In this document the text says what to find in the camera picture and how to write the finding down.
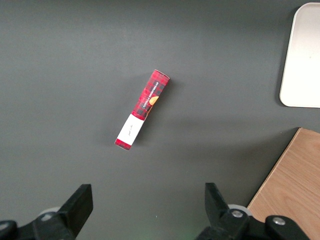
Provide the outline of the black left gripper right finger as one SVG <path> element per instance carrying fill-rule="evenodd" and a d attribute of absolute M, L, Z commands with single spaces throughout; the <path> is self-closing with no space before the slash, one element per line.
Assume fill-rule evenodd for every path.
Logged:
<path fill-rule="evenodd" d="M 255 219 L 243 206 L 228 205 L 215 183 L 206 183 L 205 211 L 210 226 L 197 240 L 308 240 L 309 237 L 291 218 L 267 216 L 265 222 Z"/>

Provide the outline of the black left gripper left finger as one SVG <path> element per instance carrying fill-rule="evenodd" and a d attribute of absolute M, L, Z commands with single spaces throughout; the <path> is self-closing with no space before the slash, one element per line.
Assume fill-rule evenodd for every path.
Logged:
<path fill-rule="evenodd" d="M 18 226 L 14 220 L 0 222 L 2 240 L 75 240 L 93 211 L 92 186 L 82 184 L 58 209 L 40 214 Z"/>

